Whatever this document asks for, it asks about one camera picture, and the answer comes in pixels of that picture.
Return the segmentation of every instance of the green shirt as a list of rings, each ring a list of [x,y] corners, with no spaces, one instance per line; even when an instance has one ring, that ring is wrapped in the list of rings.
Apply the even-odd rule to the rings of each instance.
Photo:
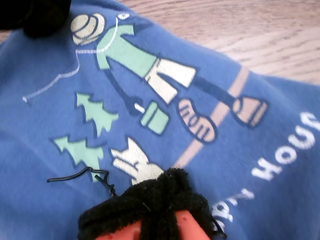
[[[144,78],[154,65],[157,57],[137,48],[121,37],[123,34],[134,35],[133,25],[118,26],[114,40],[107,48],[115,30],[116,27],[110,28],[97,46],[97,51],[102,50],[102,52],[96,54],[100,69],[105,70],[110,68],[107,61],[107,57],[109,57]]]

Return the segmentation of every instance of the white pants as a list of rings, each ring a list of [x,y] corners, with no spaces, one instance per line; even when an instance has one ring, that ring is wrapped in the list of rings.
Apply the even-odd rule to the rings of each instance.
[[[167,75],[177,83],[188,88],[195,77],[196,70],[192,67],[181,65],[167,59],[157,59],[145,76],[145,80],[151,88],[169,104],[178,94],[177,89],[162,79],[158,73]]]

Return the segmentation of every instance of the orange object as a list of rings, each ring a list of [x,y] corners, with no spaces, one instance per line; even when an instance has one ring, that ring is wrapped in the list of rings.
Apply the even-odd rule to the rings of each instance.
[[[210,240],[188,210],[175,213],[181,240]],[[139,240],[141,221],[128,225],[115,233],[99,236],[96,240]]]

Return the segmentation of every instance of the cartoon person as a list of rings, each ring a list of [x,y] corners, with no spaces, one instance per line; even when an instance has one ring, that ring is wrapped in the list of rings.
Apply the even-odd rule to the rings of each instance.
[[[128,13],[118,15],[121,20],[129,17]],[[99,13],[95,13],[91,17],[85,14],[75,17],[71,23],[74,43],[85,45],[95,41],[98,38],[97,33],[102,32],[104,25],[104,17]],[[158,57],[123,37],[123,35],[135,36],[137,32],[137,26],[134,24],[119,24],[110,27],[96,47],[98,67],[105,72],[108,80],[121,96],[130,115],[141,114],[139,106],[143,105],[142,99],[138,96],[129,96],[121,88],[112,73],[108,58],[118,62],[145,84],[148,84],[166,105],[177,99],[179,102],[177,111],[182,119],[182,124],[193,137],[201,142],[212,142],[215,139],[217,128],[209,117],[197,111],[192,100],[179,98],[179,89],[175,85],[183,88],[189,88],[191,85],[197,87],[227,105],[231,109],[233,117],[248,127],[255,127],[262,119],[267,110],[266,102],[248,96],[235,98],[217,85],[196,76],[197,70],[194,67]],[[172,82],[168,82],[161,75],[168,76]]]

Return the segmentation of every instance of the green tree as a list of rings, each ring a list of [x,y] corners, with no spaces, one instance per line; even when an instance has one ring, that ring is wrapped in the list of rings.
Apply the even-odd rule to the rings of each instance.
[[[102,147],[87,147],[86,140],[70,142],[67,136],[55,138],[53,141],[61,152],[64,150],[69,152],[75,165],[84,162],[87,167],[92,167],[96,170],[100,169],[99,159],[104,158]],[[92,173],[93,181],[97,181],[95,175],[96,173]]]
[[[90,95],[77,93],[76,94],[76,106],[84,107],[85,120],[88,122],[90,120],[94,121],[97,136],[101,135],[102,129],[110,132],[112,122],[117,120],[119,115],[117,113],[111,113],[104,109],[104,104],[102,102],[90,101]]]

